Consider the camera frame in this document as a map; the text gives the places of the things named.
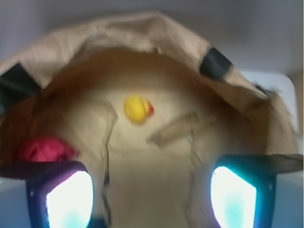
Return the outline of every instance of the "rubber duck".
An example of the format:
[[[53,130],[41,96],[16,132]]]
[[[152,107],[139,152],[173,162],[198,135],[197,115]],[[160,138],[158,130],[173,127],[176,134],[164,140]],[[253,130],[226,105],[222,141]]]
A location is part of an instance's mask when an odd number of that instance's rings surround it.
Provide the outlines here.
[[[139,95],[127,97],[123,109],[128,119],[137,124],[142,124],[147,117],[154,113],[154,107],[150,102],[142,99]]]

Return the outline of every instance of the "cyan light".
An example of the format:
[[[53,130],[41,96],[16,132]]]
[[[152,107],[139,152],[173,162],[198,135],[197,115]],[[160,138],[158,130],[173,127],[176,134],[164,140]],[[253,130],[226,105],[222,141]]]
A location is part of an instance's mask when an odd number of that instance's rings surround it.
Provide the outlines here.
[[[255,220],[256,188],[224,166],[211,178],[211,203],[222,228],[252,228]]]
[[[50,228],[87,227],[93,207],[93,183],[85,171],[77,171],[47,194]]]

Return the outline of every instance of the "red fabric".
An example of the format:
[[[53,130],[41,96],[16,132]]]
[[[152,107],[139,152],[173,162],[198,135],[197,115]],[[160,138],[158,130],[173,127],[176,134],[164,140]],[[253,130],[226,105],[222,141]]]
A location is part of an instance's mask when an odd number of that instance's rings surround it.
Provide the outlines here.
[[[18,161],[57,162],[67,161],[77,152],[66,142],[55,137],[39,137],[24,142],[16,153]]]

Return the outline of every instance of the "paper bag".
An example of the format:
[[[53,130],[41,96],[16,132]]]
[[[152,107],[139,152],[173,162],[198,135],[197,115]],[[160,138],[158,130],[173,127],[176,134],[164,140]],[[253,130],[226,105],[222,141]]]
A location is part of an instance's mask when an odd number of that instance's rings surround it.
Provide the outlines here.
[[[43,89],[7,111],[0,160],[26,139],[67,141],[93,177],[93,217],[112,227],[216,227],[209,182],[219,156],[296,153],[281,98],[157,12],[55,31],[0,72],[16,62]],[[155,108],[141,125],[124,114],[131,94]]]

